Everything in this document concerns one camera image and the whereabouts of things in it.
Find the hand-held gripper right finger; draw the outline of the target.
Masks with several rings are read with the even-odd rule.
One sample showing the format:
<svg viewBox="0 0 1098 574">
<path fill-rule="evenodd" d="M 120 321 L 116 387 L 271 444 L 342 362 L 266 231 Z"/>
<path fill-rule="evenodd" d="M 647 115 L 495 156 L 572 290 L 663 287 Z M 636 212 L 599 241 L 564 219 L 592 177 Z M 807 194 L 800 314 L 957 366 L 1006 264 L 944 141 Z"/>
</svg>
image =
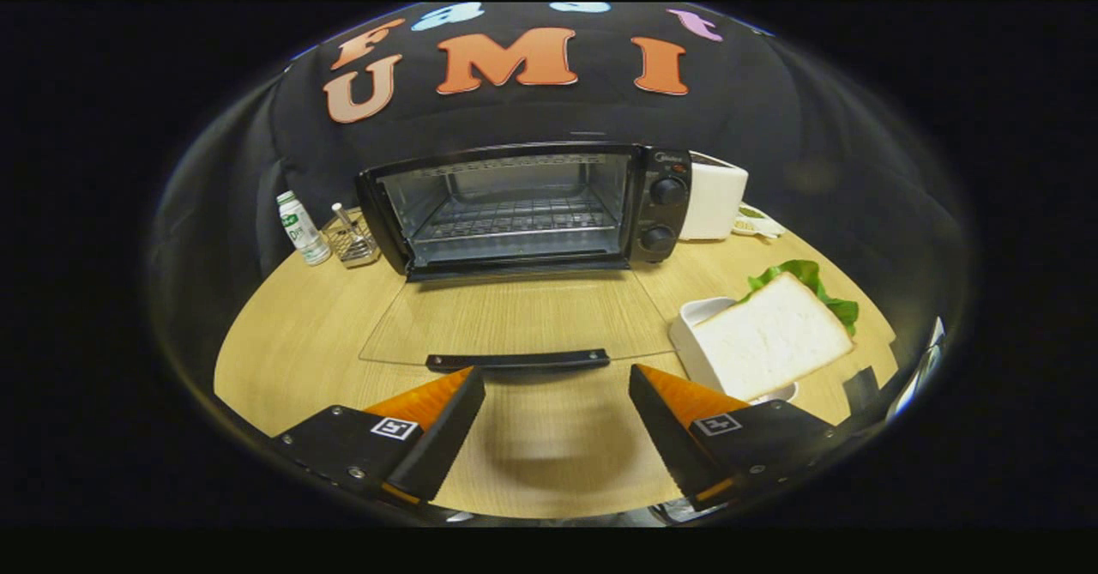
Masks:
<svg viewBox="0 0 1098 574">
<path fill-rule="evenodd" d="M 629 398 L 694 511 L 754 506 L 824 464 L 841 436 L 791 402 L 749 403 L 634 364 Z"/>
</svg>

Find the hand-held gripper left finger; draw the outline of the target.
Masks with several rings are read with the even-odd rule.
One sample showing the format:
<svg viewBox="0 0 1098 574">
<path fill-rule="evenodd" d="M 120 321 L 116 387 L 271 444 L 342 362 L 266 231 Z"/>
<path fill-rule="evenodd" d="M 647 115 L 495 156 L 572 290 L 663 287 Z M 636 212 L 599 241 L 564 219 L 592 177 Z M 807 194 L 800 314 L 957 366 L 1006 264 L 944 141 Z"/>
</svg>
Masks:
<svg viewBox="0 0 1098 574">
<path fill-rule="evenodd" d="M 365 409 L 318 410 L 272 442 L 341 489 L 419 506 L 442 488 L 484 398 L 483 371 L 468 365 Z"/>
</svg>

